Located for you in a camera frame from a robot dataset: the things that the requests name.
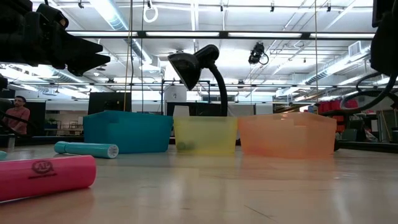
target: lamp shade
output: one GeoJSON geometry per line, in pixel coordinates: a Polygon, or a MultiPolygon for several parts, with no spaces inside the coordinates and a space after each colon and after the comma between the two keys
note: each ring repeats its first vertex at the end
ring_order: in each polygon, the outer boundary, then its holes
{"type": "Polygon", "coordinates": [[[169,55],[168,60],[188,90],[192,90],[200,78],[200,64],[196,56],[187,53],[169,55]]]}

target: teal plastic bin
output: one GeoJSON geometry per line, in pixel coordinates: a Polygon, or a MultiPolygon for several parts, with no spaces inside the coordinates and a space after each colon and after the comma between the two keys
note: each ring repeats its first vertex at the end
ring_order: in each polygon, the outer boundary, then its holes
{"type": "Polygon", "coordinates": [[[85,142],[115,144],[119,153],[165,152],[173,117],[104,111],[83,118],[85,142]]]}

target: table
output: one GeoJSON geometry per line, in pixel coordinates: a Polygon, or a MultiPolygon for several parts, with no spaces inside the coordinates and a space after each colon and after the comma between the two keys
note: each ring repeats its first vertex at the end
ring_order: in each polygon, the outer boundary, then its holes
{"type": "MultiPolygon", "coordinates": [[[[8,159],[59,156],[17,147],[8,159]]],[[[122,154],[90,189],[0,203],[1,223],[396,223],[398,155],[340,149],[324,160],[122,154]]]]}

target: person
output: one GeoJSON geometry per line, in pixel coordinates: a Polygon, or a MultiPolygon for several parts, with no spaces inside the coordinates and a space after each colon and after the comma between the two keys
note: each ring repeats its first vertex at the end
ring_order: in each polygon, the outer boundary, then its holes
{"type": "MultiPolygon", "coordinates": [[[[29,120],[30,110],[25,107],[26,99],[23,96],[16,96],[14,99],[14,108],[8,109],[6,114],[21,118],[24,120],[29,120]]],[[[27,124],[21,121],[17,121],[12,118],[4,117],[3,122],[12,128],[19,134],[26,134],[27,124]]]]}

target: ceiling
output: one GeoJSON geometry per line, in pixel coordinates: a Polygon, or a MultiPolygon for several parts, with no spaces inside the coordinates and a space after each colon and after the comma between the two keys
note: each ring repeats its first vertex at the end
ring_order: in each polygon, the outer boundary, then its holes
{"type": "MultiPolygon", "coordinates": [[[[34,8],[43,1],[34,2],[34,8]]],[[[57,6],[69,18],[68,30],[111,30],[111,26],[103,16],[90,4],[83,1],[84,9],[78,7],[76,0],[53,0],[51,6],[57,6]]],[[[123,17],[129,19],[130,1],[115,1],[123,17]]],[[[374,32],[371,26],[373,0],[319,0],[321,7],[315,22],[314,0],[153,0],[157,7],[158,18],[154,22],[146,22],[142,18],[143,6],[147,1],[133,1],[133,30],[235,30],[262,32],[374,32]],[[326,8],[330,2],[331,11],[326,8]]],[[[154,10],[146,12],[150,19],[154,10]]],[[[176,50],[193,53],[193,39],[138,39],[147,52],[160,58],[160,72],[143,72],[141,63],[134,55],[134,69],[127,62],[127,44],[122,39],[89,39],[103,45],[102,54],[110,55],[111,62],[104,67],[106,70],[87,71],[84,76],[94,82],[106,82],[114,78],[117,83],[131,80],[140,82],[160,82],[162,76],[171,69],[167,56],[176,50]]],[[[238,80],[245,83],[276,83],[300,84],[308,75],[321,69],[326,63],[346,54],[348,46],[356,40],[236,40],[236,39],[198,39],[198,48],[214,44],[220,49],[220,57],[216,65],[226,83],[237,84],[238,80]],[[262,42],[268,50],[269,63],[265,66],[250,65],[248,57],[257,42],[262,42]]],[[[350,67],[320,80],[322,85],[337,85],[343,80],[363,74],[369,70],[369,64],[357,61],[350,67]]],[[[204,70],[202,80],[211,80],[213,75],[204,70]]],[[[110,90],[123,90],[123,86],[110,86],[110,90]]],[[[276,91],[278,88],[259,88],[257,91],[276,91]]]]}

